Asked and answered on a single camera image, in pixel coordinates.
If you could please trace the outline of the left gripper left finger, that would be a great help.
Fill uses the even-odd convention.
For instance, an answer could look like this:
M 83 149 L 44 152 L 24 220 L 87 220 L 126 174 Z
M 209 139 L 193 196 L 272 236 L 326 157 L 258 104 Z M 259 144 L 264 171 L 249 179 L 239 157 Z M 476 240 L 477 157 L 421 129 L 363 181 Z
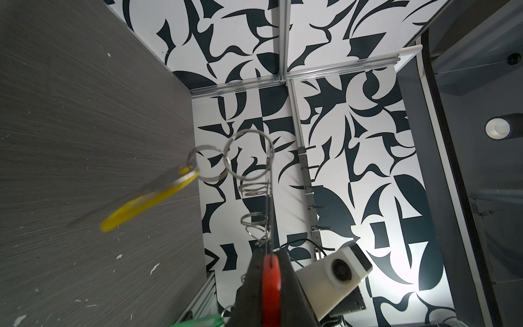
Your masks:
M 226 326 L 262 326 L 262 275 L 265 251 L 253 252 L 243 285 L 236 293 L 234 308 Z

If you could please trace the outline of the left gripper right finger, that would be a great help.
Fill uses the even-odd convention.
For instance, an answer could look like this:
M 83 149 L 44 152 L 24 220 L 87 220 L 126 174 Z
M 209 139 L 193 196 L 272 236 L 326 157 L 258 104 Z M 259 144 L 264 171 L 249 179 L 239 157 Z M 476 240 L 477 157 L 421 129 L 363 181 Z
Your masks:
M 281 270 L 281 326 L 320 326 L 302 289 L 286 249 L 277 252 Z

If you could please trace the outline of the yellow key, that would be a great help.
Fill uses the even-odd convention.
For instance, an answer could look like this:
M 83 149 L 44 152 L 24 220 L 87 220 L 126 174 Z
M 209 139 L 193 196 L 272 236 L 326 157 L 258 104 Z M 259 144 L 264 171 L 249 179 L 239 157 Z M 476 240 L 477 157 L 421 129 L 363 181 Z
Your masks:
M 139 190 L 128 193 L 104 207 L 97 208 L 67 224 L 72 228 L 92 219 L 102 219 L 102 232 L 110 232 L 133 217 L 176 195 L 200 176 L 196 166 L 173 168 Z

